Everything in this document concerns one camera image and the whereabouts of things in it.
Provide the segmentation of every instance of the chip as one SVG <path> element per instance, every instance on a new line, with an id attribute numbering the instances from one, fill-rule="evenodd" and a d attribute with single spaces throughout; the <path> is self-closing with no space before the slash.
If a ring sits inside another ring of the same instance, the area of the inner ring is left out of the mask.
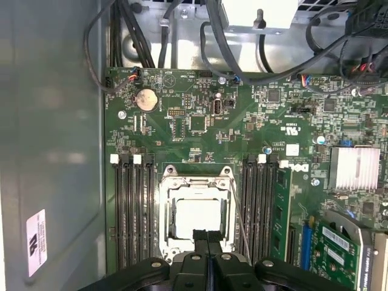
<path id="1" fill-rule="evenodd" d="M 336 105 L 335 99 L 327 98 L 324 101 L 323 111 L 325 111 L 325 112 L 335 112 L 335 105 Z"/>
<path id="2" fill-rule="evenodd" d="M 279 103 L 280 102 L 280 91 L 279 90 L 268 90 L 268 102 Z"/>
<path id="3" fill-rule="evenodd" d="M 364 202 L 363 203 L 363 214 L 371 215 L 375 211 L 375 205 L 373 202 Z"/>

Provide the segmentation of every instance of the ul logo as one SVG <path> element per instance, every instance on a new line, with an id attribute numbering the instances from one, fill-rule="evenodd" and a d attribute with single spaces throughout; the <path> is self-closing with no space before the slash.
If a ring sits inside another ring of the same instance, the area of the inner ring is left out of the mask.
<path id="1" fill-rule="evenodd" d="M 38 238 L 36 235 L 34 235 L 30 239 L 30 256 L 32 256 L 35 253 L 35 250 L 38 248 Z"/>

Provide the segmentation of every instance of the black slot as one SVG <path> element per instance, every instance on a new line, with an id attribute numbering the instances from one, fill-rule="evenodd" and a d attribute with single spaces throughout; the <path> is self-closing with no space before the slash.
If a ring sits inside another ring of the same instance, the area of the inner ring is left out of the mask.
<path id="1" fill-rule="evenodd" d="M 287 240 L 287 263 L 293 264 L 295 259 L 295 240 L 296 240 L 296 228 L 289 226 L 289 237 Z"/>

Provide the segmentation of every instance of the green circuit board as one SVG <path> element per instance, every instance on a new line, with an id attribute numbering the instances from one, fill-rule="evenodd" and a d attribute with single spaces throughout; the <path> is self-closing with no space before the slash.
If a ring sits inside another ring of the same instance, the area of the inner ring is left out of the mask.
<path id="1" fill-rule="evenodd" d="M 131 69 L 108 68 L 107 85 L 114 87 L 132 73 Z M 388 209 L 388 89 L 377 88 L 365 97 L 350 90 L 324 96 L 310 93 L 300 81 L 286 79 L 255 87 L 235 81 L 220 84 L 216 76 L 198 70 L 141 69 L 139 73 L 139 78 L 119 93 L 105 96 L 108 273 L 159 255 L 158 183 L 169 164 L 179 173 L 191 175 L 214 175 L 230 166 L 243 203 L 249 158 L 270 149 L 269 160 L 287 161 L 291 170 L 281 170 L 284 173 L 265 170 L 266 177 L 277 177 L 271 191 L 275 191 L 274 209 L 283 213 L 271 213 L 271 223 L 278 227 L 274 226 L 269 247 L 271 255 L 284 259 L 291 248 L 295 255 L 287 260 L 297 266 L 303 223 L 324 209 L 350 212 L 368 226 L 387 228 L 383 212 Z M 310 83 L 324 90 L 343 86 L 336 76 L 312 76 Z M 157 97 L 149 112 L 136 103 L 142 89 L 152 90 Z M 324 136 L 325 143 L 317 144 L 317 136 Z M 376 190 L 329 189 L 330 148 L 341 141 L 381 149 Z M 142 155 L 143 168 L 117 169 L 110 160 L 114 154 L 126 158 Z M 123 175 L 135 176 L 138 182 L 127 186 Z M 127 191 L 127 196 L 119 201 L 122 191 Z M 136 191 L 143 195 L 133 196 Z M 121 236 L 131 235 L 118 231 L 119 202 L 127 205 L 126 222 L 121 227 L 125 233 L 135 232 L 131 234 L 134 239 L 120 250 Z M 238 227 L 236 245 L 236 251 L 242 250 Z"/>

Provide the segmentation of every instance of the wire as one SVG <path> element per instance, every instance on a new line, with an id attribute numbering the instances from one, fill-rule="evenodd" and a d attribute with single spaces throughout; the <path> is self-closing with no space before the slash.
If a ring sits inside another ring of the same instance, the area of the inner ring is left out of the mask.
<path id="1" fill-rule="evenodd" d="M 106 3 L 105 6 L 102 7 L 99 13 L 90 21 L 89 25 L 85 29 L 84 33 L 84 53 L 85 53 L 85 59 L 87 63 L 87 67 L 89 69 L 89 72 L 92 76 L 93 81 L 96 83 L 96 85 L 102 90 L 107 93 L 117 93 L 120 90 L 122 90 L 131 80 L 127 78 L 125 81 L 117 85 L 115 88 L 108 88 L 101 84 L 101 82 L 98 79 L 97 73 L 95 72 L 95 69 L 92 64 L 92 58 L 90 57 L 90 50 L 89 50 L 89 35 L 90 31 L 92 30 L 93 26 L 97 23 L 97 21 L 100 19 L 100 17 L 108 11 L 108 9 L 112 6 L 113 3 L 115 3 L 116 0 L 110 0 Z"/>
<path id="2" fill-rule="evenodd" d="M 271 66 L 268 63 L 267 56 L 266 56 L 266 51 L 264 49 L 266 41 L 266 35 L 260 35 L 259 36 L 259 56 L 260 56 L 260 61 L 263 64 L 263 67 L 267 71 L 267 73 L 273 73 L 273 70 Z"/>
<path id="3" fill-rule="evenodd" d="M 217 41 L 217 44 L 219 46 L 219 49 L 222 53 L 222 56 L 225 59 L 225 62 L 227 65 L 232 69 L 234 74 L 236 74 L 238 77 L 241 78 L 241 80 L 248 84 L 248 85 L 264 85 L 271 82 L 279 81 L 280 79 L 286 78 L 290 75 L 297 74 L 301 71 L 303 71 L 306 68 L 311 67 L 315 63 L 317 63 L 319 60 L 321 60 L 323 57 L 325 57 L 328 53 L 330 53 L 332 50 L 337 48 L 339 45 L 341 45 L 345 40 L 347 40 L 350 36 L 344 35 L 337 39 L 335 42 L 333 42 L 331 45 L 329 45 L 327 48 L 325 48 L 320 54 L 312 57 L 311 59 L 305 61 L 304 63 L 291 68 L 289 70 L 286 70 L 282 73 L 274 74 L 272 76 L 261 78 L 261 79 L 250 79 L 245 76 L 243 71 L 240 69 L 238 63 L 236 62 L 235 57 L 233 56 L 232 51 L 230 50 L 230 47 L 228 46 L 225 34 L 222 29 L 221 19 L 219 18 L 219 14 L 217 12 L 217 7 L 215 6 L 216 3 L 213 0 L 207 0 L 206 7 L 210 18 L 210 23 L 212 25 L 212 29 Z"/>
<path id="4" fill-rule="evenodd" d="M 201 43 L 201 58 L 202 58 L 202 62 L 205 64 L 207 69 L 209 71 L 211 71 L 214 75 L 219 76 L 219 77 L 224 77 L 224 78 L 226 78 L 228 80 L 235 79 L 236 76 L 221 73 L 219 70 L 214 68 L 214 66 L 207 59 L 207 56 L 206 56 L 206 53 L 205 53 L 205 47 L 206 47 L 205 27 L 206 26 L 210 26 L 210 22 L 208 22 L 208 21 L 203 22 L 202 25 L 201 25 L 201 28 L 199 30 L 199 38 L 200 38 L 200 43 Z"/>
<path id="5" fill-rule="evenodd" d="M 323 15 L 332 13 L 332 12 L 338 12 L 338 11 L 343 11 L 343 10 L 348 10 L 355 8 L 357 4 L 351 3 L 351 4 L 343 4 L 343 5 L 337 5 L 337 6 L 332 6 L 329 8 L 326 8 L 322 10 L 321 12 L 317 13 L 309 22 L 307 28 L 306 28 L 306 41 L 307 44 L 309 45 L 310 49 L 314 52 L 314 54 L 319 54 L 323 51 L 323 48 L 316 43 L 316 41 L 313 38 L 312 35 L 312 27 L 316 21 L 322 17 Z M 334 55 L 333 53 L 328 53 L 327 57 L 330 57 L 332 59 L 335 59 L 336 61 L 339 61 L 339 58 Z"/>
<path id="6" fill-rule="evenodd" d="M 174 9 L 177 8 L 180 4 L 182 4 L 184 0 L 174 0 L 169 7 L 167 8 L 166 12 L 164 13 L 163 19 L 170 19 L 172 12 Z M 162 40 L 161 44 L 162 47 L 160 49 L 159 59 L 158 59 L 158 68 L 163 69 L 164 63 L 166 61 L 166 53 L 167 53 L 167 45 L 169 43 L 169 27 L 163 26 L 162 27 Z"/>
<path id="7" fill-rule="evenodd" d="M 143 31 L 141 30 L 140 25 L 136 20 L 135 14 L 133 14 L 132 9 L 127 0 L 121 0 L 121 3 L 124 8 L 124 11 L 129 17 L 129 21 L 131 22 L 133 29 L 135 30 L 136 37 L 139 39 L 143 52 L 146 56 L 145 59 L 148 62 L 148 68 L 155 68 L 155 63 L 153 62 L 150 48 L 148 47 L 147 40 L 145 39 L 146 37 L 144 36 Z"/>

